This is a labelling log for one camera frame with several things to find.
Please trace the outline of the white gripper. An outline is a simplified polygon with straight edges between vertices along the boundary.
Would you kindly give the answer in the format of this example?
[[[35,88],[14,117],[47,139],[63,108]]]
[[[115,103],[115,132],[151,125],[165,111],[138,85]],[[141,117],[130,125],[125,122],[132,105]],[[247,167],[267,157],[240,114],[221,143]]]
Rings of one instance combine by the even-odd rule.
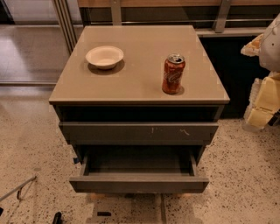
[[[280,109],[280,73],[255,78],[244,113],[245,130],[262,130]]]

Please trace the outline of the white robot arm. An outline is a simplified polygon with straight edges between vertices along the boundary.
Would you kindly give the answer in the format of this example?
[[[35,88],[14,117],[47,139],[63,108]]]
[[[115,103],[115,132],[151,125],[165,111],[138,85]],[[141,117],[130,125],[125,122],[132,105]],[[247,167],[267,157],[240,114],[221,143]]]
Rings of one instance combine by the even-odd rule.
[[[265,32],[246,44],[241,53],[258,56],[261,67],[269,70],[263,79],[255,78],[243,119],[247,131],[262,130],[266,125],[279,124],[280,111],[280,15]]]

